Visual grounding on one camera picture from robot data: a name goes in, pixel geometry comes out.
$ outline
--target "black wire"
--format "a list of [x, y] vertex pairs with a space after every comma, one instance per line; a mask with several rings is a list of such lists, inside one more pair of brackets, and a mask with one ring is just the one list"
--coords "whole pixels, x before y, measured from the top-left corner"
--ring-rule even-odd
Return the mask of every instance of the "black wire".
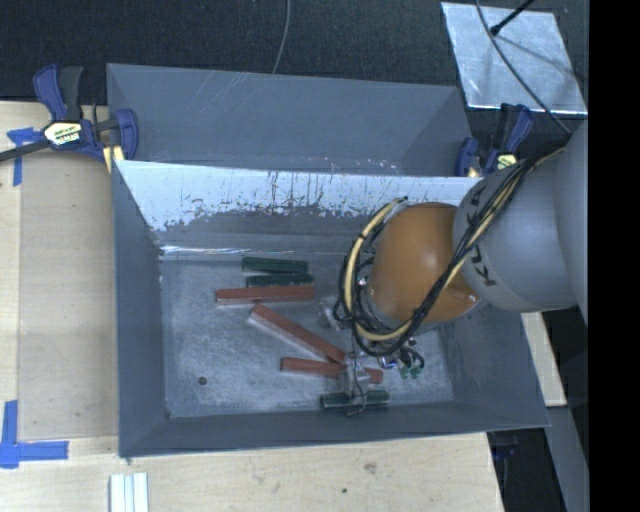
[[544, 110], [546, 112], [546, 114], [553, 119], [560, 128], [562, 128], [562, 130], [567, 134], [567, 135], [571, 135], [571, 130], [569, 130], [569, 128], [567, 128], [565, 126], [565, 124], [560, 121], [560, 119], [558, 119], [555, 115], [553, 115], [553, 112], [551, 112], [551, 110], [542, 102], [542, 100], [538, 97], [538, 95], [536, 93], [533, 92], [533, 90], [531, 89], [531, 87], [529, 87], [527, 85], [527, 83], [522, 79], [522, 77], [520, 76], [520, 74], [516, 71], [516, 69], [513, 67], [513, 65], [511, 64], [511, 62], [509, 61], [509, 59], [507, 59], [506, 55], [503, 53], [502, 49], [498, 46], [498, 43], [495, 40], [495, 37], [493, 36], [493, 34], [491, 33], [491, 29], [489, 28], [489, 24], [487, 23], [486, 18], [484, 17], [484, 13], [482, 12], [482, 8], [480, 6], [480, 1], [479, 0], [474, 0], [475, 4], [476, 4], [476, 11], [478, 11], [478, 15], [480, 16], [480, 21], [482, 22], [482, 26], [484, 27], [485, 32], [487, 33], [487, 36], [489, 37], [489, 40], [491, 41], [491, 44], [493, 44], [493, 47], [496, 49], [496, 51], [498, 52], [498, 55], [500, 55], [500, 58], [503, 60], [503, 62], [505, 63], [505, 65], [509, 68], [509, 71], [511, 71], [511, 73], [513, 74], [514, 78], [520, 82], [520, 85], [522, 85], [522, 87], [525, 89], [525, 91], [527, 91], [529, 93], [529, 96], [531, 96], [535, 102], [540, 105], [540, 108], [542, 110]]
[[[513, 201], [513, 198], [516, 196], [525, 178], [536, 169], [538, 162], [540, 162], [543, 158], [551, 155], [553, 152], [557, 151], [560, 147], [561, 145], [558, 145], [558, 144], [551, 146], [548, 150], [542, 152], [532, 164], [528, 163], [528, 161], [525, 160], [513, 167], [511, 174], [500, 183], [500, 185], [496, 188], [496, 190], [491, 194], [488, 201], [484, 203], [480, 211], [477, 212], [472, 219], [470, 219], [470, 225], [465, 231], [465, 233], [463, 234], [463, 236], [461, 237], [460, 241], [458, 242], [456, 249], [454, 250], [454, 254], [447, 268], [442, 273], [442, 275], [436, 280], [434, 285], [431, 287], [431, 290], [429, 290], [429, 293], [427, 294], [423, 302], [420, 304], [420, 306], [416, 308], [416, 310], [414, 310], [414, 314], [411, 318], [411, 323], [409, 325], [409, 328], [401, 336], [399, 336], [395, 342], [391, 343], [390, 340], [385, 340], [384, 342], [375, 342], [375, 341], [371, 342], [373, 347], [380, 345], [383, 347], [382, 349], [371, 348], [364, 342], [362, 337], [357, 332], [357, 324], [363, 319], [366, 319], [366, 320], [364, 321], [364, 325], [363, 324], [361, 325], [363, 325], [365, 329], [370, 330], [372, 332], [376, 332], [379, 334], [386, 334], [388, 332], [391, 332], [391, 329], [387, 328], [387, 331], [384, 332], [381, 329], [370, 328], [371, 327], [369, 325], [371, 323], [370, 318], [368, 318], [366, 313], [363, 310], [361, 310], [362, 309], [361, 303], [360, 303], [360, 300], [357, 300], [357, 295], [354, 297], [353, 305], [355, 306], [355, 308], [352, 308], [352, 311], [348, 312], [348, 314], [351, 320], [353, 338], [365, 353], [377, 358], [389, 356], [394, 352], [397, 352], [401, 347], [404, 346], [405, 343], [409, 341], [411, 337], [413, 337], [417, 329], [420, 327], [420, 324], [428, 316], [429, 312], [435, 305], [440, 293], [445, 287], [446, 282], [449, 280], [452, 272], [454, 271], [458, 263], [460, 263], [460, 261], [462, 261], [463, 258], [465, 258], [472, 250], [474, 250], [477, 244], [482, 239], [484, 239], [484, 237], [487, 236], [488, 233], [491, 232], [493, 227], [496, 225], [496, 223], [502, 217], [502, 215], [504, 215], [507, 208]], [[501, 202], [500, 205], [496, 205], [496, 201], [498, 197], [507, 189], [507, 187], [513, 187], [511, 189], [509, 196], [506, 197], [505, 200]], [[480, 235], [478, 235], [477, 238], [475, 238], [473, 243], [471, 243], [471, 240], [474, 239], [474, 237], [476, 237], [478, 233], [477, 231], [478, 228], [481, 225], [483, 225], [491, 215], [493, 215], [493, 218], [489, 220], [489, 224], [485, 227], [484, 231]], [[340, 280], [340, 289], [341, 289], [342, 301], [344, 301], [344, 289], [343, 289], [342, 283], [344, 282], [344, 267], [346, 266], [347, 260], [348, 260], [348, 255], [347, 257], [345, 257], [345, 260], [343, 263], [343, 269], [341, 269], [342, 279]], [[357, 277], [355, 273], [354, 273], [353, 281], [351, 284], [352, 284], [352, 289], [355, 290], [357, 285]]]
[[271, 74], [274, 75], [278, 70], [278, 66], [280, 65], [280, 59], [282, 58], [282, 53], [284, 52], [284, 44], [287, 41], [287, 34], [289, 33], [289, 23], [291, 20], [291, 2], [293, 0], [287, 0], [287, 16], [284, 21], [284, 30], [282, 32], [282, 40], [280, 41], [280, 48], [278, 49], [278, 56], [276, 57], [276, 62], [273, 65], [273, 69], [271, 70]]

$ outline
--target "black cable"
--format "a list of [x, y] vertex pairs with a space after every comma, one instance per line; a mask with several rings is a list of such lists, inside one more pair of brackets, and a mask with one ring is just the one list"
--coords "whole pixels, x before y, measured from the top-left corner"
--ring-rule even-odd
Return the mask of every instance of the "black cable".
[[513, 11], [509, 16], [503, 19], [500, 23], [496, 23], [493, 27], [491, 27], [491, 35], [497, 36], [500, 31], [511, 22], [512, 19], [519, 16], [522, 11], [524, 11], [527, 7], [529, 7], [536, 0], [527, 0], [520, 7], [518, 7], [515, 11]]
[[560, 119], [558, 119], [555, 115], [553, 115], [553, 112], [551, 112], [551, 110], [542, 102], [542, 100], [538, 97], [538, 95], [533, 92], [533, 90], [531, 89], [531, 87], [529, 87], [526, 82], [522, 79], [522, 77], [520, 76], [520, 74], [516, 71], [516, 69], [513, 67], [513, 65], [511, 64], [511, 62], [509, 61], [509, 59], [507, 59], [506, 55], [502, 52], [502, 49], [498, 46], [498, 43], [496, 42], [493, 34], [491, 33], [491, 29], [489, 28], [489, 24], [487, 23], [487, 20], [484, 17], [484, 13], [482, 12], [482, 8], [480, 7], [480, 1], [479, 0], [474, 0], [475, 4], [476, 4], [476, 11], [478, 11], [478, 15], [480, 16], [480, 21], [482, 22], [482, 26], [484, 27], [485, 32], [487, 33], [487, 36], [489, 37], [489, 40], [491, 41], [491, 44], [493, 45], [493, 47], [496, 49], [496, 51], [498, 52], [498, 55], [500, 55], [500, 58], [503, 60], [503, 62], [505, 63], [505, 65], [509, 68], [509, 71], [511, 71], [511, 73], [513, 74], [514, 78], [520, 82], [520, 85], [522, 85], [522, 87], [524, 88], [525, 91], [527, 91], [529, 93], [529, 96], [531, 96], [535, 102], [540, 105], [540, 108], [542, 110], [544, 110], [546, 112], [546, 114], [553, 119], [560, 128], [562, 128], [562, 130], [567, 134], [567, 135], [571, 135], [571, 130], [569, 130], [569, 128], [567, 128], [565, 126], [565, 124], [560, 121]]
[[[480, 211], [477, 212], [476, 215], [474, 215], [474, 217], [471, 219], [470, 225], [465, 231], [465, 233], [463, 234], [460, 241], [458, 242], [454, 250], [454, 254], [447, 268], [442, 273], [442, 275], [436, 280], [434, 285], [431, 287], [431, 290], [429, 290], [429, 293], [427, 294], [423, 302], [420, 304], [420, 306], [416, 308], [416, 310], [414, 310], [414, 314], [412, 316], [409, 328], [401, 336], [399, 336], [395, 342], [391, 343], [391, 340], [378, 341], [378, 342], [372, 341], [371, 342], [372, 347], [376, 347], [380, 345], [383, 348], [377, 349], [377, 348], [369, 347], [364, 342], [364, 340], [362, 339], [362, 337], [359, 335], [357, 331], [357, 324], [363, 318], [366, 317], [366, 314], [364, 314], [364, 311], [360, 311], [359, 309], [357, 309], [358, 307], [361, 306], [359, 300], [353, 301], [354, 305], [357, 305], [357, 308], [352, 308], [352, 311], [348, 312], [350, 321], [351, 321], [353, 338], [365, 353], [367, 353], [372, 357], [377, 357], [377, 358], [389, 356], [397, 352], [401, 347], [403, 347], [405, 343], [409, 341], [411, 337], [413, 337], [417, 329], [420, 327], [420, 324], [422, 323], [422, 321], [428, 316], [430, 310], [435, 305], [440, 293], [444, 289], [445, 284], [449, 280], [456, 266], [493, 229], [493, 227], [496, 225], [498, 220], [506, 212], [508, 206], [511, 204], [513, 198], [516, 196], [518, 190], [522, 186], [522, 183], [524, 182], [525, 178], [537, 168], [537, 165], [539, 164], [539, 162], [545, 159], [546, 157], [550, 156], [554, 152], [558, 151], [560, 148], [561, 148], [561, 145], [554, 145], [549, 150], [541, 152], [539, 157], [536, 158], [536, 160], [533, 163], [528, 163], [528, 161], [525, 160], [517, 164], [516, 166], [514, 166], [513, 170], [511, 171], [511, 174], [500, 183], [497, 189], [492, 193], [489, 200], [486, 203], [484, 203]], [[507, 188], [511, 188], [509, 196], [507, 196], [500, 203], [497, 203], [498, 198], [504, 193], [505, 190], [507, 190]], [[485, 222], [487, 222], [487, 220], [489, 221], [489, 224], [486, 225], [486, 227], [484, 228], [484, 231], [478, 235], [477, 230], [479, 229], [480, 226], [482, 226]], [[341, 277], [344, 277], [344, 268], [341, 269]], [[356, 289], [356, 284], [357, 284], [356, 280], [357, 280], [356, 273], [354, 272], [353, 281], [351, 283], [353, 290]], [[344, 307], [344, 290], [342, 287], [343, 282], [344, 282], [344, 279], [341, 279], [340, 280], [341, 300], [342, 300], [342, 306]], [[391, 331], [390, 328], [387, 328], [388, 329], [387, 332], [380, 332], [379, 329], [370, 329], [368, 325], [365, 326], [365, 329], [370, 330], [372, 332], [377, 332], [379, 334], [386, 334]]]
[[278, 66], [280, 65], [280, 59], [282, 58], [282, 53], [284, 52], [284, 44], [287, 41], [287, 34], [289, 33], [289, 22], [291, 20], [291, 2], [293, 0], [287, 0], [287, 17], [284, 21], [284, 30], [282, 32], [282, 40], [280, 41], [280, 48], [278, 49], [278, 56], [276, 57], [276, 62], [273, 65], [273, 70], [271, 71], [272, 75], [275, 75]]

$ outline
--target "blue clamp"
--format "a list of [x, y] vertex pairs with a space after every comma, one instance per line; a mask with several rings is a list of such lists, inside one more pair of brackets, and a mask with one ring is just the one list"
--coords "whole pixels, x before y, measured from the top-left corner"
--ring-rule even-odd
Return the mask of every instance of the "blue clamp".
[[455, 165], [456, 176], [468, 176], [471, 167], [482, 176], [488, 176], [497, 169], [497, 160], [501, 154], [512, 154], [527, 138], [533, 127], [533, 114], [525, 105], [508, 105], [500, 107], [500, 121], [495, 136], [498, 145], [481, 149], [477, 139], [467, 137], [462, 143]]
[[13, 400], [4, 404], [0, 468], [15, 469], [22, 461], [65, 460], [68, 458], [69, 441], [18, 443], [17, 431], [18, 401]]
[[[60, 69], [56, 64], [45, 66], [33, 77], [33, 86], [38, 100], [47, 107], [51, 122], [41, 131], [39, 140], [30, 144], [0, 152], [0, 162], [33, 153], [45, 148], [55, 151], [73, 151], [104, 162], [105, 144], [99, 133], [105, 130], [119, 129], [120, 146], [125, 158], [132, 159], [138, 147], [138, 128], [133, 111], [121, 109], [115, 113], [115, 119], [93, 123], [82, 118], [82, 110], [77, 104], [78, 83], [82, 68], [66, 67]], [[21, 181], [14, 173], [14, 183]]]
[[[44, 135], [33, 128], [19, 128], [18, 130], [9, 130], [7, 137], [16, 147], [31, 142], [39, 142], [44, 140]], [[13, 186], [17, 187], [22, 183], [22, 157], [17, 157], [13, 164]]]

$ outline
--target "dark green block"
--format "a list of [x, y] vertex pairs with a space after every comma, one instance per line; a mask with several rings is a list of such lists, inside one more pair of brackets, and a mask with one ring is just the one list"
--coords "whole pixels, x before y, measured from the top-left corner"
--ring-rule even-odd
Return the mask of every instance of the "dark green block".
[[287, 274], [304, 274], [308, 272], [306, 261], [282, 260], [277, 258], [256, 258], [245, 256], [242, 258], [242, 271], [276, 272]]
[[313, 284], [311, 274], [273, 274], [267, 276], [247, 277], [247, 288], [264, 286], [296, 286]]

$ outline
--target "clamp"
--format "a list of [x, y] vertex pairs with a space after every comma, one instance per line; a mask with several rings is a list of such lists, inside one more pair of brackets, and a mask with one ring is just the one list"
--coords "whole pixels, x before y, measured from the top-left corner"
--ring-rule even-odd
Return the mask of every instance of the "clamp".
[[78, 83], [83, 68], [80, 66], [60, 69], [50, 64], [38, 71], [33, 86], [38, 101], [47, 107], [51, 122], [41, 130], [42, 140], [0, 153], [0, 162], [19, 158], [45, 148], [54, 151], [73, 151], [107, 162], [107, 146], [100, 140], [100, 132], [119, 129], [123, 156], [133, 158], [138, 147], [136, 117], [130, 109], [116, 111], [115, 118], [98, 123], [95, 107], [93, 122], [83, 119], [78, 106]]
[[497, 145], [480, 148], [473, 137], [467, 137], [456, 158], [456, 176], [488, 176], [515, 162], [511, 157], [527, 138], [533, 127], [533, 114], [524, 105], [500, 106], [500, 121], [495, 136]]

